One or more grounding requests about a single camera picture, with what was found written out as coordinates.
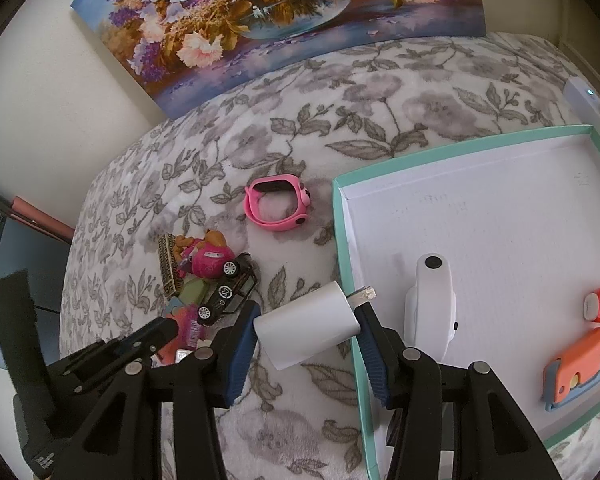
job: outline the car wheel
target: car wheel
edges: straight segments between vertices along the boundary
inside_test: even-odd
[[[234,260],[229,260],[228,262],[225,262],[222,266],[222,272],[224,272],[224,275],[228,278],[234,277],[236,274],[238,274],[239,271],[240,267],[238,266],[238,263]]]
[[[211,311],[206,306],[201,306],[198,309],[198,317],[200,319],[209,319],[211,317]]]
[[[218,287],[218,295],[223,299],[223,300],[229,300],[232,295],[234,294],[234,292],[231,290],[230,286],[227,285],[220,285]]]

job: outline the black button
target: black button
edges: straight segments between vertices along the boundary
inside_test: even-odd
[[[442,267],[442,260],[437,256],[430,256],[424,260],[424,264],[429,267],[429,269],[439,269]]]

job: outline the white device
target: white device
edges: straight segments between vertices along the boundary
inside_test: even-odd
[[[424,254],[416,264],[416,284],[405,299],[404,343],[439,363],[457,328],[449,262],[441,254]]]
[[[253,328],[276,370],[284,370],[359,334],[353,309],[375,295],[365,287],[347,297],[336,282],[327,283],[258,316]]]
[[[591,124],[600,134],[600,97],[581,77],[567,80],[562,95],[574,113],[585,124]]]

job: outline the gray floral pattern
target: gray floral pattern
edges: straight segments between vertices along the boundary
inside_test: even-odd
[[[161,313],[165,232],[215,228],[236,253],[249,251],[265,312],[337,279],[334,177],[449,142],[577,123],[562,99],[575,73],[528,36],[388,41],[287,66],[160,124],[89,188],[64,282],[61,353]],[[302,227],[271,234],[246,220],[242,199],[245,185],[276,173],[300,176],[312,205]],[[365,478],[348,342],[284,372],[257,350],[236,406],[216,416],[229,478]],[[174,478],[169,406],[163,425],[163,474]],[[563,471],[580,456],[568,442],[554,456]]]
[[[549,453],[564,480],[590,480],[600,470],[600,412]]]

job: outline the pink bottle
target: pink bottle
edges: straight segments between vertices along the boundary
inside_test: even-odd
[[[198,323],[198,306],[190,304],[185,307],[186,314],[182,320],[182,325],[178,331],[180,338],[180,348],[195,350],[198,339],[204,336],[204,327]]]

